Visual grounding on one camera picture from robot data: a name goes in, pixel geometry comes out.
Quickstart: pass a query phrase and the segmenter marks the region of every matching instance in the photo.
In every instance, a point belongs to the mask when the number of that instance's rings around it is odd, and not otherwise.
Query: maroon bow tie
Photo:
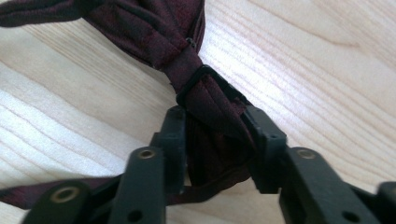
[[[83,18],[138,61],[163,71],[189,112],[191,187],[168,204],[204,201],[249,178],[252,141],[240,119],[244,99],[227,94],[197,55],[205,29],[204,0],[14,0],[0,5],[0,26]],[[108,178],[84,179],[96,188]],[[0,201],[28,209],[62,181],[0,191]]]

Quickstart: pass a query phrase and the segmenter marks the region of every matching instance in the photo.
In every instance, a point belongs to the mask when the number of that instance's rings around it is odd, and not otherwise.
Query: tabletop
[[[200,56],[263,109],[291,147],[348,183],[396,180],[396,2],[206,0]],[[175,93],[84,20],[0,29],[0,188],[123,172]],[[0,204],[0,223],[25,211]],[[168,223],[283,223],[249,179]]]

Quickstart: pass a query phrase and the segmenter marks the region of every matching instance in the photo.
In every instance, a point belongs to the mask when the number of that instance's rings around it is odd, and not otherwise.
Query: light wood surface
[[[207,0],[200,56],[345,181],[396,180],[396,2]],[[0,188],[116,175],[175,95],[80,20],[0,29]],[[0,204],[0,223],[24,212]],[[282,223],[249,180],[168,223]]]

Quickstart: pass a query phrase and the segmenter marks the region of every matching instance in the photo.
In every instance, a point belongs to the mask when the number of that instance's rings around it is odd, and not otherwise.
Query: strap adjuster
[[[242,103],[247,104],[248,99],[238,91],[233,85],[227,82],[223,77],[221,77],[213,68],[209,65],[202,65],[197,71],[192,75],[190,80],[183,87],[183,90],[177,95],[176,101],[179,105],[185,106],[185,98],[187,93],[195,86],[195,84],[201,80],[203,76],[212,76],[215,79],[216,83],[218,83],[220,89],[225,94],[225,96],[231,101],[235,98],[239,98]]]

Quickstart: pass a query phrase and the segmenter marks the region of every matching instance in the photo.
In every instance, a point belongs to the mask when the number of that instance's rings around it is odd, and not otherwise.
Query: buckle
[[[190,80],[186,83],[186,85],[183,87],[183,90],[177,95],[176,101],[179,105],[185,106],[185,98],[187,93],[195,86],[195,84],[201,80],[203,76],[211,76],[216,83],[219,85],[221,91],[224,93],[224,95],[231,101],[235,98],[238,98],[242,103],[245,105],[248,103],[248,99],[245,97],[244,94],[242,94],[240,91],[238,91],[233,85],[227,82],[223,77],[221,77],[213,68],[211,68],[209,65],[202,65],[200,68],[197,69],[197,71],[192,75]]]

